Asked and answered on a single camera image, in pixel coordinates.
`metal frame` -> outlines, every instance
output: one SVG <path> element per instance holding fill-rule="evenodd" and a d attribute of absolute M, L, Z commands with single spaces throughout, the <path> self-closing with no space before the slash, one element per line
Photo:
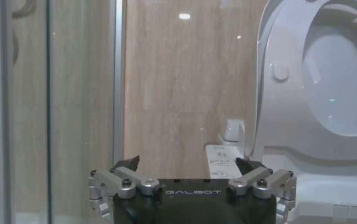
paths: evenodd
<path fill-rule="evenodd" d="M 9 143 L 9 77 L 12 76 L 10 0 L 0 0 L 0 224 L 14 223 L 13 159 Z"/>
<path fill-rule="evenodd" d="M 113 74 L 113 164 L 122 159 L 124 146 L 124 71 L 126 0 L 114 8 L 114 74 Z"/>

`beige wall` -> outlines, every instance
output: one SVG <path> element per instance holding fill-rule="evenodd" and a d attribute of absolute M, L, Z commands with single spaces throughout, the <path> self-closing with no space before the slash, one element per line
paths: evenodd
<path fill-rule="evenodd" d="M 265 2 L 128 0 L 124 154 L 139 172 L 207 177 L 203 144 L 253 109 Z"/>

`white toilet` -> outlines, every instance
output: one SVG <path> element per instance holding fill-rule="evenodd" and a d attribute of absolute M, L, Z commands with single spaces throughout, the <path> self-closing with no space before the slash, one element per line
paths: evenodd
<path fill-rule="evenodd" d="M 257 46 L 245 155 L 297 174 L 289 223 L 357 224 L 357 0 L 270 0 Z"/>

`shower hose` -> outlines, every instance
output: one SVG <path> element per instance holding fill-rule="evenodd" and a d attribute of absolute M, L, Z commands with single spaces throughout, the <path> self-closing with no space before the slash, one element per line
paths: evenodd
<path fill-rule="evenodd" d="M 12 12 L 12 18 L 18 19 L 30 15 L 36 10 L 36 0 L 26 0 L 21 9 Z M 13 45 L 13 63 L 18 57 L 18 40 L 14 31 L 12 30 L 12 45 Z"/>

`shower enclosure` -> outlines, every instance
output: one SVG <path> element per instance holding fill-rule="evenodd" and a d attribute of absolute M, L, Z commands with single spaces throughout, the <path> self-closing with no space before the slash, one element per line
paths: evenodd
<path fill-rule="evenodd" d="M 206 178 L 265 0 L 0 0 L 0 224 L 101 224 L 88 175 Z"/>
<path fill-rule="evenodd" d="M 113 163 L 121 10 L 0 0 L 0 224 L 102 223 L 86 178 Z"/>

